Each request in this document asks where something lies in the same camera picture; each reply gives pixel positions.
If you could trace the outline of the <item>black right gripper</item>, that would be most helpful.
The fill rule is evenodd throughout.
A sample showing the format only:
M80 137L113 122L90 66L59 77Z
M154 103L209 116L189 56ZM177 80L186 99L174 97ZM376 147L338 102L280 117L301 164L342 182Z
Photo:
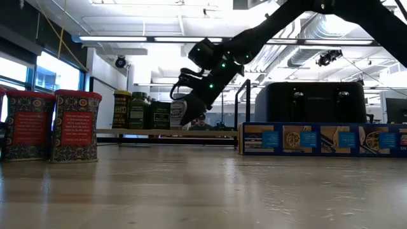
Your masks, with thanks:
M244 75L244 65L225 59L216 64L199 85L183 97L186 109L180 124L184 126L210 110L214 101L236 74Z

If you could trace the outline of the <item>green black-lid spice tin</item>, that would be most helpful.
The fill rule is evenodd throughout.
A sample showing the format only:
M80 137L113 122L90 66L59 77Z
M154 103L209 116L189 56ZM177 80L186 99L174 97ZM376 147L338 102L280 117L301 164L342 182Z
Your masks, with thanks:
M170 106L169 102L153 101L151 103L151 129L170 129Z

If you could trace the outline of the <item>green-label glass spice jar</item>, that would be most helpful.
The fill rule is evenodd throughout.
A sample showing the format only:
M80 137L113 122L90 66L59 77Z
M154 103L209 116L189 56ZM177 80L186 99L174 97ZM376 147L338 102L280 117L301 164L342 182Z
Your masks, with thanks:
M129 128L144 129L148 119L149 100L145 92L133 92L129 107Z

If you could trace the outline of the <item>yellow-lid spice jar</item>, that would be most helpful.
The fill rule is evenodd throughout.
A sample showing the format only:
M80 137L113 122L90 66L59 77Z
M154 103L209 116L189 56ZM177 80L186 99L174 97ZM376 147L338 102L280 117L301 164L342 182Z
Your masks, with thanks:
M128 109L131 99L131 93L124 90L115 90L113 95L114 112L112 128L128 128Z

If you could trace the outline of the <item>red-lid patterned spice tin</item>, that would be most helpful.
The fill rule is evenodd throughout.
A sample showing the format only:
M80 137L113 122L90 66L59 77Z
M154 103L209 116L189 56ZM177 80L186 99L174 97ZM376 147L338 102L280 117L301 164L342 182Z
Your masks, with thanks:
M8 90L8 115L0 159L46 160L50 156L56 96Z
M97 162L96 124L102 96L95 92L55 92L51 163Z

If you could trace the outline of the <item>wooden shelf black legs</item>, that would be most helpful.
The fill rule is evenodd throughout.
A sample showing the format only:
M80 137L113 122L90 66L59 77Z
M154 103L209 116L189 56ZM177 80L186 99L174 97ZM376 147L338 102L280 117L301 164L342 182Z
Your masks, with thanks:
M245 120L250 121L251 81L246 80L235 94L234 124L232 130L137 130L98 129L98 143L117 144L180 144L203 146L238 146L238 96L245 91Z

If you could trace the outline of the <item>person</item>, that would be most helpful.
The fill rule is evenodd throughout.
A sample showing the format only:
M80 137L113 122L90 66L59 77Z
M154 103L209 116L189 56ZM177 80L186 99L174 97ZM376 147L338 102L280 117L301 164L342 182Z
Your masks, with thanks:
M196 119L194 125L189 130L212 130L212 126L206 123L206 116L203 114Z

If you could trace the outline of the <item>long ceiling lamp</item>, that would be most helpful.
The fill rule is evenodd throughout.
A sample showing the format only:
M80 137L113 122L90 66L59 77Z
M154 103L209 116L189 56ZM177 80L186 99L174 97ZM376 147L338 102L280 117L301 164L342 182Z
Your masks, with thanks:
M197 43L203 39L208 39L213 43L222 42L222 38L201 38L201 37L155 37L156 42L162 43Z
M139 36L71 36L76 43L83 42L107 42L107 43L124 43L124 42L146 42L147 37Z
M377 42L369 39L270 39L267 45L377 45Z

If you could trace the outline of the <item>black four-slot toaster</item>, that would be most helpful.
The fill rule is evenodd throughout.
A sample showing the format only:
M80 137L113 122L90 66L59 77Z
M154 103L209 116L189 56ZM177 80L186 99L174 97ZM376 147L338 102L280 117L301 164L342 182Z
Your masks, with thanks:
M277 82L261 89L256 122L365 123L364 89L357 82Z

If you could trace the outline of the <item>blue plastic wrap box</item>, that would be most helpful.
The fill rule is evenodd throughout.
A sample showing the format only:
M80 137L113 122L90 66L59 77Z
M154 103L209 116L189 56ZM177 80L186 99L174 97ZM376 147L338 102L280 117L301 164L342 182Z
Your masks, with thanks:
M252 156L407 158L407 125L243 122L238 153Z

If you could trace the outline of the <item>black ceiling spotlight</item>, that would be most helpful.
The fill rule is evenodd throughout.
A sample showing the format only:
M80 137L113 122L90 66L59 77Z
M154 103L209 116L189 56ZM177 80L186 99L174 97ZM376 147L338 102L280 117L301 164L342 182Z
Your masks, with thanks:
M319 55L319 58L316 60L316 64L321 66L328 66L330 63L336 61L338 58L342 57L343 53L341 50L328 50Z

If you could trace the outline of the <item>black monitor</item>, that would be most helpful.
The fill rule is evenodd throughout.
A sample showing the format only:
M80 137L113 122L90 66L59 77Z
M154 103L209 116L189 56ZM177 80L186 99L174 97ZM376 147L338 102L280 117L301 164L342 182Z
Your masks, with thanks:
M407 99L386 98L387 123L407 123Z

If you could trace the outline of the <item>silver ventilation duct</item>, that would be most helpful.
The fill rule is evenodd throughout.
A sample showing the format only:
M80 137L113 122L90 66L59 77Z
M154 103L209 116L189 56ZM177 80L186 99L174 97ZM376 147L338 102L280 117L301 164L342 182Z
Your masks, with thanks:
M352 29L346 22L334 15L313 13L308 19L296 19L277 34L278 38L340 39ZM254 60L246 66L246 71L269 73L279 65L301 67L322 50L301 48L297 45L266 45Z

